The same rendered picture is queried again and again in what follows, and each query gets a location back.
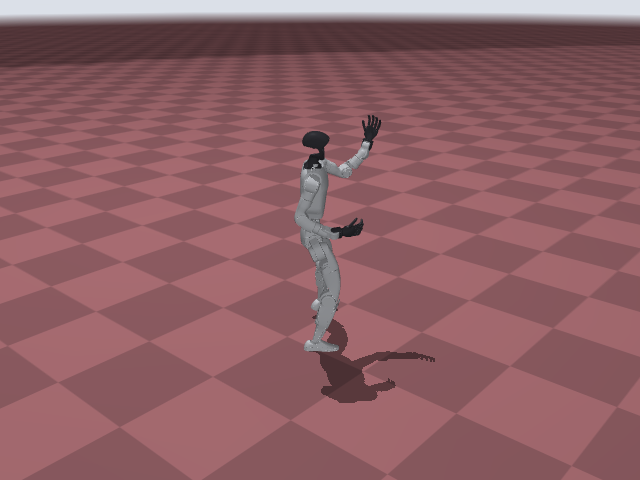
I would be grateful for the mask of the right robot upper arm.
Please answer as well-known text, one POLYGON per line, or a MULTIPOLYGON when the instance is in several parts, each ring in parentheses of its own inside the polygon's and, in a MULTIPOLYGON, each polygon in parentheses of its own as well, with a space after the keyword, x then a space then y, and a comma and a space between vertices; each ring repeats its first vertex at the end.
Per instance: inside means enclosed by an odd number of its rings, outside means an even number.
POLYGON ((320 178, 313 174, 310 174, 309 177, 305 179, 302 194, 294 215, 294 220, 296 223, 297 223, 297 218, 300 215, 304 215, 309 219, 309 216, 306 213, 306 210, 310 208, 312 201, 319 190, 319 187, 320 187, 319 181, 320 181, 320 178))

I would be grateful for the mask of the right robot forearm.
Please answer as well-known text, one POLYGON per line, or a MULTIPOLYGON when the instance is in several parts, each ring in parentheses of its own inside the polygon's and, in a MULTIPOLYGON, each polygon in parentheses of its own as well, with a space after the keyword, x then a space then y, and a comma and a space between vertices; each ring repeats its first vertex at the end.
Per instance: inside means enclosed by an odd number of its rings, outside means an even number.
POLYGON ((304 215, 300 215, 297 218, 297 224, 304 230, 310 233, 313 232, 321 236, 322 238, 330 238, 332 240, 336 240, 339 238, 339 232, 333 233, 331 232, 331 227, 324 226, 323 224, 316 222, 316 220, 314 219, 310 220, 304 215))

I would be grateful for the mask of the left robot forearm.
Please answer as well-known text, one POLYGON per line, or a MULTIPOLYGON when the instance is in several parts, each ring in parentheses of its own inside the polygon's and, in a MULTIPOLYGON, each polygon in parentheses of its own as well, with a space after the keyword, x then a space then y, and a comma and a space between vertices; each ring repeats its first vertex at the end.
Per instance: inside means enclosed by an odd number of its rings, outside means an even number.
POLYGON ((358 150, 358 153, 355 154, 352 158, 346 161, 343 164, 347 164, 351 169, 357 169, 359 165, 363 162, 363 160, 367 159, 369 156, 369 146, 370 142, 363 141, 361 148, 358 150))

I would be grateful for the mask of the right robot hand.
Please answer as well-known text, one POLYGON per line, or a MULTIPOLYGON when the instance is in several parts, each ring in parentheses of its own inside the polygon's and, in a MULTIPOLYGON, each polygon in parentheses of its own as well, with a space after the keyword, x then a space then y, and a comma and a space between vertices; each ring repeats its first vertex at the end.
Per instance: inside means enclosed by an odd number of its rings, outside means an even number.
POLYGON ((348 226, 345 226, 343 228, 341 227, 331 228, 331 232, 333 233, 339 232, 339 238, 342 238, 342 236, 352 237, 352 236, 360 235, 364 224, 363 224, 363 220, 361 219, 360 223, 353 225, 357 221, 357 219, 358 218, 355 218, 352 223, 350 223, 348 226))

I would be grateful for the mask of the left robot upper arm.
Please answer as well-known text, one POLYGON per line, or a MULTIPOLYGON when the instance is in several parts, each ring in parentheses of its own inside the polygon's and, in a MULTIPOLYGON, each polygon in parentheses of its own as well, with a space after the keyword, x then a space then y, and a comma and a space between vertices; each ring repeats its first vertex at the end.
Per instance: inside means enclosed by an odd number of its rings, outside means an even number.
POLYGON ((327 173, 341 177, 349 178, 352 175, 352 169, 347 164, 341 164, 339 167, 334 162, 327 160, 321 160, 327 169, 327 173))

